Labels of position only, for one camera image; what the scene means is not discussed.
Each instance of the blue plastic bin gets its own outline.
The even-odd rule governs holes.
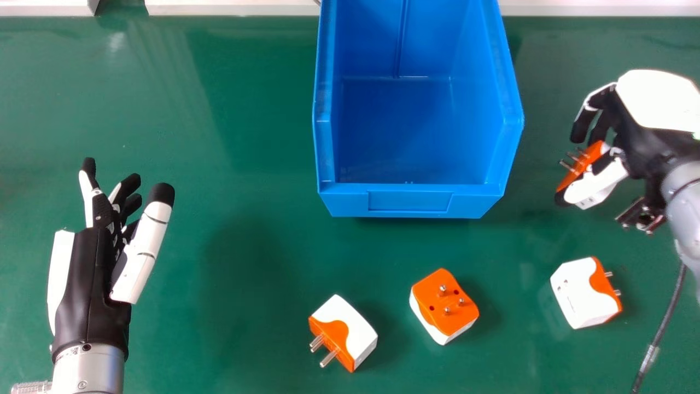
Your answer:
[[[314,142],[332,216],[478,218],[523,128],[496,0],[323,0]]]

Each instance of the robotic hand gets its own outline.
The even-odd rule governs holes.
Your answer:
[[[612,146],[605,143],[610,128]],[[681,260],[700,283],[700,92],[695,84],[667,72],[627,72],[586,97],[571,142],[583,143],[588,134],[588,148],[568,154],[573,163],[560,161],[569,173],[555,202],[585,210],[604,201],[623,179],[644,179],[644,195],[616,220],[647,234],[668,220]],[[700,290],[697,296],[700,302]]]
[[[48,279],[53,343],[53,382],[21,383],[12,393],[108,393],[123,391],[129,323],[165,235],[175,199],[169,184],[156,184],[141,219],[138,174],[109,196],[95,179],[95,160],[78,173],[85,201],[85,229],[55,234]]]

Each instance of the black cable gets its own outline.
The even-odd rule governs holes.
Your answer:
[[[639,372],[637,372],[637,378],[634,379],[631,394],[639,393],[639,388],[640,386],[642,386],[642,381],[647,376],[647,372],[649,372],[649,369],[656,360],[656,356],[659,353],[659,344],[661,343],[662,338],[664,338],[666,328],[669,326],[669,322],[671,321],[671,316],[673,316],[673,312],[676,310],[676,305],[678,304],[678,298],[680,296],[680,290],[683,288],[683,278],[685,278],[686,271],[687,267],[685,266],[685,264],[680,263],[678,279],[676,279],[675,281],[675,289],[673,289],[671,300],[668,302],[668,308],[666,308],[664,318],[661,319],[659,329],[657,330],[657,333],[654,335],[652,343],[647,349],[647,354],[644,356],[644,360],[642,360],[642,365],[639,366]]]

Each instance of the green surface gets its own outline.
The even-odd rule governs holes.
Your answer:
[[[583,97],[633,67],[700,80],[700,20],[508,19],[524,131],[507,195],[478,221],[333,219],[316,194],[313,18],[0,20],[0,387],[50,376],[53,232],[82,228],[77,169],[171,182],[161,255],[134,310],[127,393],[625,393],[676,277],[669,230],[625,233],[602,207],[554,207]],[[595,254],[625,311],[573,331],[548,287]],[[451,270],[481,309],[433,343],[412,283]],[[646,393],[696,393],[689,279]],[[307,316],[346,297],[379,345],[355,374],[319,368]]]

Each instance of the orange and white plug adapter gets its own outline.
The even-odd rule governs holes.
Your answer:
[[[430,336],[445,345],[468,330],[479,309],[446,269],[438,269],[411,287],[408,303]]]
[[[620,291],[613,289],[611,276],[595,257],[566,262],[554,272],[549,282],[573,329],[603,324],[622,312]]]
[[[309,344],[315,353],[328,349],[321,368],[337,358],[349,372],[355,372],[377,347],[377,333],[372,326],[341,296],[335,294],[309,316],[309,327],[316,338]]]

